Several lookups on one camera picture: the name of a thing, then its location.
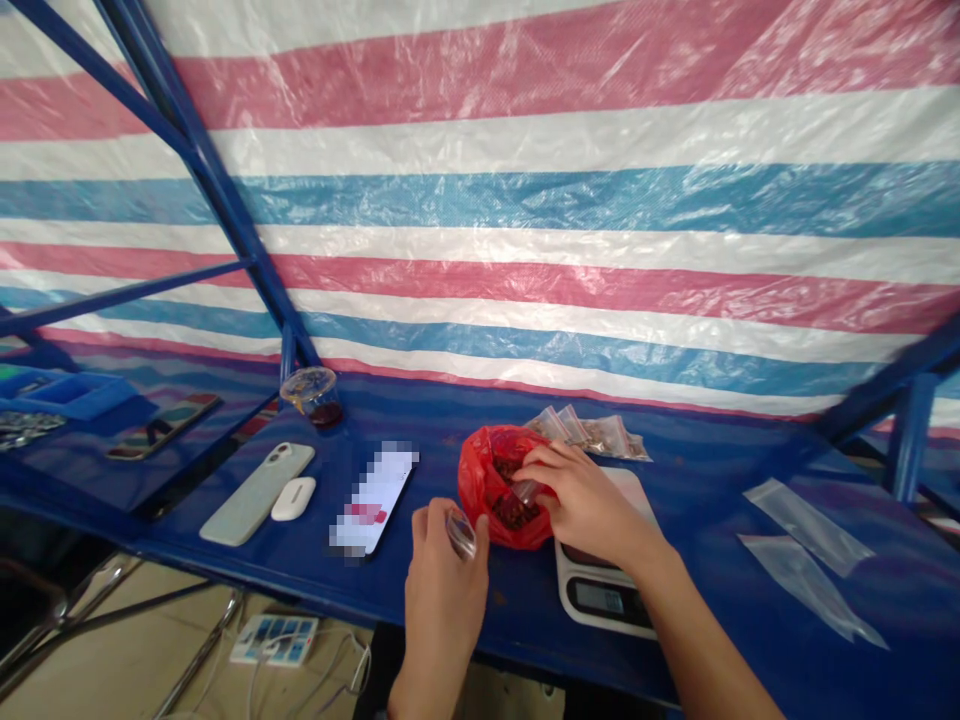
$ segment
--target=white scale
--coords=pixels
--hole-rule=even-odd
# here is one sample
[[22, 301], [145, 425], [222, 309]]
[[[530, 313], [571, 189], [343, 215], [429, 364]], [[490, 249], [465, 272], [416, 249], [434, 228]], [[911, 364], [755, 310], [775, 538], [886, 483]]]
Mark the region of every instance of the white scale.
[[[601, 469], [627, 501], [660, 530], [640, 478], [623, 468]], [[583, 625], [657, 639], [640, 593], [626, 573], [559, 540], [554, 539], [554, 543], [560, 602], [571, 618]]]

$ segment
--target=striped tarp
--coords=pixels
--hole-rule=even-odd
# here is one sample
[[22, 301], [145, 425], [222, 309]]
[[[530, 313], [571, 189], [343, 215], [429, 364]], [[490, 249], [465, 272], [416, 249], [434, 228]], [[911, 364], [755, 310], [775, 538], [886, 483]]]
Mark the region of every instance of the striped tarp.
[[[129, 75], [92, 3], [53, 5]], [[149, 7], [334, 368], [807, 417], [960, 311], [955, 3]], [[229, 259], [173, 153], [9, 7], [0, 47], [0, 304]], [[242, 273], [45, 332], [279, 352]]]

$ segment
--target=blue container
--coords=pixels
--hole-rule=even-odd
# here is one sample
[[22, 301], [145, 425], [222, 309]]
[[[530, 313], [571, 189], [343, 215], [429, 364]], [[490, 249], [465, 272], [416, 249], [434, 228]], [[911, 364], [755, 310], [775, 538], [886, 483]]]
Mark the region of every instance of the blue container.
[[[39, 387], [25, 391], [41, 383]], [[137, 395], [116, 375], [27, 369], [0, 383], [0, 408], [92, 420]]]
[[48, 385], [71, 377], [69, 373], [57, 370], [36, 370], [21, 368], [16, 375], [0, 382], [0, 408], [15, 410], [12, 404], [38, 392]]

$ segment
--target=blue metal pole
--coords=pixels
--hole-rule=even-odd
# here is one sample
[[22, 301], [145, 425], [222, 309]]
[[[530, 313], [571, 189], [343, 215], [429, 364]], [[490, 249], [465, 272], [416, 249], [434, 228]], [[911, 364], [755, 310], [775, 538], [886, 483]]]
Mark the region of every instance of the blue metal pole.
[[[13, 317], [13, 313], [7, 310], [3, 305], [0, 305], [0, 321], [3, 318]], [[19, 337], [23, 342], [33, 348], [34, 351], [44, 352], [53, 363], [55, 367], [59, 367], [63, 370], [69, 372], [80, 372], [80, 367], [73, 361], [73, 358], [67, 355], [63, 350], [54, 345], [49, 340], [43, 338], [40, 333], [30, 330], [25, 333], [19, 334]]]
[[10, 3], [182, 158], [186, 160], [196, 157], [197, 151], [184, 134], [114, 70], [110, 63], [100, 57], [44, 0], [10, 0]]
[[137, 68], [144, 90], [197, 148], [196, 155], [184, 160], [220, 220], [234, 252], [241, 258], [250, 257], [255, 261], [248, 272], [277, 327], [281, 330], [290, 327], [297, 354], [304, 365], [319, 365], [320, 357], [310, 335], [143, 3], [140, 0], [98, 0], [97, 7], [125, 55]]
[[103, 308], [112, 307], [130, 300], [137, 300], [147, 295], [172, 290], [173, 288], [189, 285], [191, 283], [207, 280], [218, 275], [236, 272], [237, 270], [246, 270], [253, 261], [234, 260], [233, 262], [223, 263], [222, 265], [211, 265], [210, 267], [200, 268], [199, 270], [190, 270], [189, 272], [169, 277], [159, 278], [157, 280], [146, 280], [133, 285], [114, 290], [106, 290], [96, 295], [87, 295], [75, 300], [58, 303], [45, 308], [29, 310], [27, 312], [17, 313], [5, 318], [0, 318], [0, 337], [7, 335], [20, 335], [21, 333], [35, 330], [44, 325], [51, 325], [61, 320], [67, 320], [77, 315], [83, 315], [88, 312], [97, 312]]
[[875, 377], [855, 387], [827, 410], [814, 429], [834, 445], [843, 445], [893, 412], [897, 394], [921, 373], [943, 380], [960, 367], [960, 313], [914, 343]]
[[930, 412], [939, 382], [940, 378], [933, 373], [923, 373], [900, 391], [883, 483], [898, 502], [910, 504], [916, 500]]
[[[293, 374], [293, 367], [296, 364], [296, 340], [293, 338], [293, 330], [289, 325], [283, 326], [283, 335], [280, 344], [280, 384], [283, 385], [287, 378]], [[283, 398], [279, 400], [280, 410], [283, 410]]]

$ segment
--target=plastic cup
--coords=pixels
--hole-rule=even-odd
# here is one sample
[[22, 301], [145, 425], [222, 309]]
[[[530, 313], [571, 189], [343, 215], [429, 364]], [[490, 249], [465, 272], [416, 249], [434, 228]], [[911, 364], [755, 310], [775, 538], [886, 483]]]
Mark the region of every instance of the plastic cup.
[[337, 394], [337, 374], [324, 367], [302, 368], [280, 386], [280, 397], [309, 418], [319, 430], [332, 428], [343, 419]]
[[473, 560], [473, 556], [477, 554], [477, 536], [460, 508], [447, 510], [446, 527], [453, 551], [461, 560]]

